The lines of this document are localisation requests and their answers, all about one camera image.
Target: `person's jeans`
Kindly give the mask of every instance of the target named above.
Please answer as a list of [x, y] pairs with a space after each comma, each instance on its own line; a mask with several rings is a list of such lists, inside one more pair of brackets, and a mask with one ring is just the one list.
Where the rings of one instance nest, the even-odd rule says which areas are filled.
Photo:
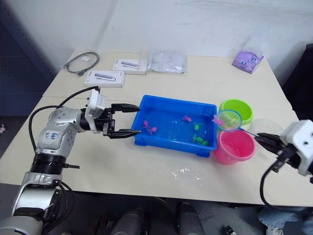
[[[303, 211], [305, 208], [296, 208], [298, 211]], [[280, 211], [272, 208], [264, 208], [258, 214], [259, 220], [266, 226], [272, 229], [282, 229], [286, 222], [295, 222], [303, 220], [297, 213]], [[313, 215], [306, 217], [303, 220], [301, 230], [307, 235], [313, 235]]]

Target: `purple package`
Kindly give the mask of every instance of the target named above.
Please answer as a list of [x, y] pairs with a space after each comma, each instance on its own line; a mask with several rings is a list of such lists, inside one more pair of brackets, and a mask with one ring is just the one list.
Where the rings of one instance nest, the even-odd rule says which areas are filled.
[[248, 73], [253, 73], [264, 56], [259, 58], [256, 54], [249, 51], [241, 51], [236, 55], [232, 65]]

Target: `green bucket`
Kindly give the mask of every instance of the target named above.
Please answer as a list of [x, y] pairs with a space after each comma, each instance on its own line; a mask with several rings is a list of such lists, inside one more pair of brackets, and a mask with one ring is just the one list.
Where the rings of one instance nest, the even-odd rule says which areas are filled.
[[243, 119], [243, 125], [249, 124], [253, 119], [253, 110], [247, 103], [245, 103], [242, 100], [239, 100], [239, 99], [225, 100], [220, 105], [219, 111], [225, 110], [225, 109], [237, 111]]

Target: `blue plastic tray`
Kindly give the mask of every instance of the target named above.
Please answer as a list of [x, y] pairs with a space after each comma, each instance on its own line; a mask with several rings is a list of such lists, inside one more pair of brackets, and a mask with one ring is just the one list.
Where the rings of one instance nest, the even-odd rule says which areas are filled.
[[[217, 126], [212, 122], [217, 113], [215, 105], [145, 95], [140, 108], [132, 126], [141, 130], [134, 137], [136, 145], [169, 148], [201, 157], [209, 157], [210, 151], [216, 149]], [[148, 130], [156, 127], [152, 134], [144, 128], [145, 120], [150, 127]]]

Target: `white product box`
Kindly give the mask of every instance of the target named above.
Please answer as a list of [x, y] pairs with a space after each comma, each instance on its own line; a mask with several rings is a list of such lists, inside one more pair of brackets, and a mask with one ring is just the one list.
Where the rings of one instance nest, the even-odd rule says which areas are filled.
[[91, 70], [85, 80], [86, 87], [122, 87], [125, 73], [123, 71]]
[[116, 59], [112, 70], [124, 71], [125, 74], [147, 74], [147, 66], [143, 66], [140, 60]]

